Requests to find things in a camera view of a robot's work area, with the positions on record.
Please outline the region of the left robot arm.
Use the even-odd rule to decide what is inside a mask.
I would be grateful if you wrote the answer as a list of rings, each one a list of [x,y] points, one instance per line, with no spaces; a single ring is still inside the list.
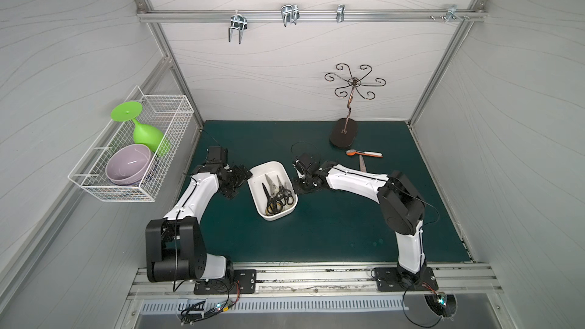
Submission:
[[[146,272],[149,282],[220,280],[229,275],[229,259],[210,254],[201,222],[211,201],[221,193],[232,199],[252,177],[243,165],[200,166],[175,206],[146,227]]]

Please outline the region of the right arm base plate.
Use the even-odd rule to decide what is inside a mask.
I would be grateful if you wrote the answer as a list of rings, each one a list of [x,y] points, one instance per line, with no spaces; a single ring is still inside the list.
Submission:
[[[425,265],[416,274],[401,267],[375,267],[370,276],[379,292],[439,291],[434,271]]]

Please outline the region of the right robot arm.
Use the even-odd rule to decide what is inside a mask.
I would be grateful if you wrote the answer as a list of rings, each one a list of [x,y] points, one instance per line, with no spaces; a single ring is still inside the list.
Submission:
[[[386,225],[396,234],[399,251],[398,271],[417,279],[426,267],[423,248],[425,201],[402,173],[377,175],[353,170],[334,161],[319,163],[309,155],[294,161],[296,193],[317,190],[342,190],[379,204]]]

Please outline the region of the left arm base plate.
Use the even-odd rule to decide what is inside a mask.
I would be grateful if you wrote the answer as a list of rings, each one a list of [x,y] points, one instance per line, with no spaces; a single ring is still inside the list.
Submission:
[[[256,291],[257,271],[242,269],[229,271],[221,279],[196,280],[194,295],[237,295],[253,294]]]

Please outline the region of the grey pink handled scissors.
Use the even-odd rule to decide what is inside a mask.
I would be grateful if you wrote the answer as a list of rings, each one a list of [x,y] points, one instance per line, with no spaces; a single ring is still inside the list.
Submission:
[[[364,158],[362,155],[359,155],[359,163],[360,163],[360,171],[367,172],[367,166],[365,164]]]

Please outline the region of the white plastic storage box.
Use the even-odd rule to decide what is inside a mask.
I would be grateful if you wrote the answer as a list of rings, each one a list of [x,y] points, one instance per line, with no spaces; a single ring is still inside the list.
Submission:
[[[248,187],[257,213],[272,222],[291,214],[298,204],[291,180],[278,161],[269,161],[251,169]]]

